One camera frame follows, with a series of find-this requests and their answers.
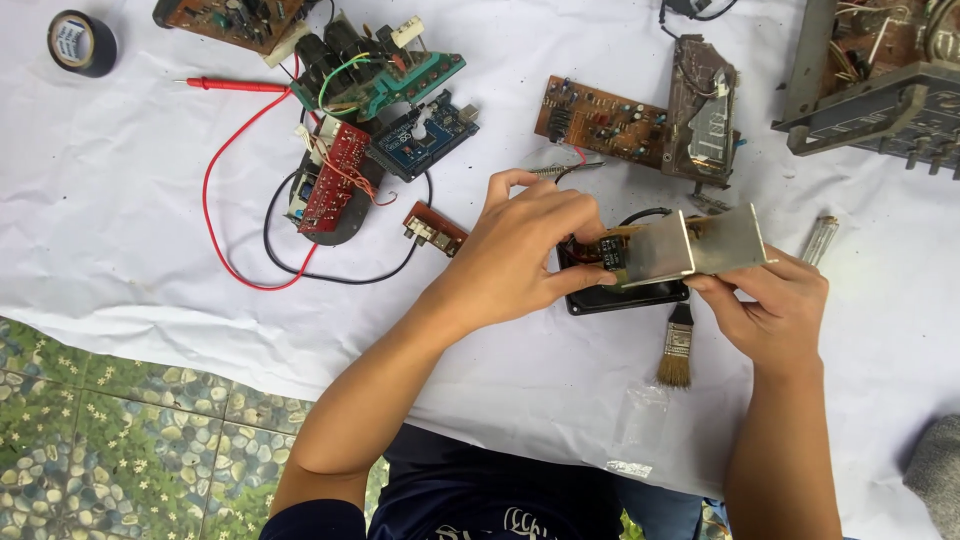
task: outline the green wire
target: green wire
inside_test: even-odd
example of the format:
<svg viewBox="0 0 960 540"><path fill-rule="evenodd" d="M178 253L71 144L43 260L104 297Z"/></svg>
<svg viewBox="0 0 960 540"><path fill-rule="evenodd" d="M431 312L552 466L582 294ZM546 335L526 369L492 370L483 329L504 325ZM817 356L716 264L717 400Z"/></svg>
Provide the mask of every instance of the green wire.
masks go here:
<svg viewBox="0 0 960 540"><path fill-rule="evenodd" d="M331 116L339 116L341 114L347 114L348 112L354 112L355 110L360 109L359 107L352 107L347 110L337 110L336 112L332 110L327 110L326 107L324 107L324 94L326 93L326 84L330 82L330 79L333 79L334 75L336 75L337 73L340 73L342 70L347 69L348 67L354 65L355 63L367 63L367 62L369 62L369 60L365 58L354 58L348 61L347 63L341 65L340 67L334 69L332 72L330 72L330 74L324 79L324 85L320 87L320 97L317 98L317 103L320 104L320 109L323 112Z"/></svg>

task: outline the hand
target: hand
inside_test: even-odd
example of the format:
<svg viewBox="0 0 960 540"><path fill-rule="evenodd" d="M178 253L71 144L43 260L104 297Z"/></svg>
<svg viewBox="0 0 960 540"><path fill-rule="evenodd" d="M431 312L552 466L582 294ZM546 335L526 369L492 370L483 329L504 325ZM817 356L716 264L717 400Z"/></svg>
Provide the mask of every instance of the hand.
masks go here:
<svg viewBox="0 0 960 540"><path fill-rule="evenodd" d="M514 185L528 187L511 199ZM560 191L520 169L497 173L473 232L419 303L440 309L462 337L548 307L582 288L614 284L616 276L596 266L546 269L550 250L570 233L591 242L606 231L593 197Z"/></svg>
<svg viewBox="0 0 960 540"><path fill-rule="evenodd" d="M829 283L811 264L766 246L779 262L713 276L691 276L716 315L720 331L756 367L790 371L820 362L817 351ZM740 302L740 288L757 302Z"/></svg>

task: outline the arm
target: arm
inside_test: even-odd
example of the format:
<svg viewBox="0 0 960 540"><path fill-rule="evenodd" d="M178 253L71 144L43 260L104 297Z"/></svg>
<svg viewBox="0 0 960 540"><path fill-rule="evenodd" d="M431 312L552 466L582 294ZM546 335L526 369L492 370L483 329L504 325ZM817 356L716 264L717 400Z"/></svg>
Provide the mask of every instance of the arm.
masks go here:
<svg viewBox="0 0 960 540"><path fill-rule="evenodd" d="M529 187L510 199L518 184ZM588 195L558 191L518 169L493 175L484 209L457 257L310 410L271 514L314 499L362 509L371 466L444 350L474 330L550 306L564 294L616 282L594 266L546 270L550 249L571 231L590 241L605 230Z"/></svg>
<svg viewBox="0 0 960 540"><path fill-rule="evenodd" d="M767 251L780 262L687 280L754 362L754 395L724 485L731 527L737 540L839 540L817 351L828 283L802 260ZM737 287L757 302L738 301Z"/></svg>

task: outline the person's left hand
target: person's left hand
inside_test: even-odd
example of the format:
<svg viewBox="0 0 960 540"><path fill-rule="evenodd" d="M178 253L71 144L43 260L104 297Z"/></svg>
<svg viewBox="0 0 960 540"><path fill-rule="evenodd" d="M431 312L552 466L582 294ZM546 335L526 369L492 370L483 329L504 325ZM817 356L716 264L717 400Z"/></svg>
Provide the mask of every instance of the person's left hand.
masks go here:
<svg viewBox="0 0 960 540"><path fill-rule="evenodd" d="M514 185L528 188L511 199ZM616 275L597 266L546 269L550 250L570 233L588 243L606 230L593 197L560 191L520 169L497 173L473 232L418 304L439 309L466 335L548 307L571 292L615 284Z"/></svg>

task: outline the brush bristles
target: brush bristles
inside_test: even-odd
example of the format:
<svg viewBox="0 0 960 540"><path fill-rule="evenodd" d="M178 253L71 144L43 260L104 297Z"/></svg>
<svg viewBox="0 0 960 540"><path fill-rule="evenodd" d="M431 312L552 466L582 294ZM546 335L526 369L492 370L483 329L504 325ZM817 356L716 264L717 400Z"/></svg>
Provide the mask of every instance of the brush bristles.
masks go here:
<svg viewBox="0 0 960 540"><path fill-rule="evenodd" d="M657 370L657 383L668 388L686 390L690 387L688 356L663 355Z"/></svg>

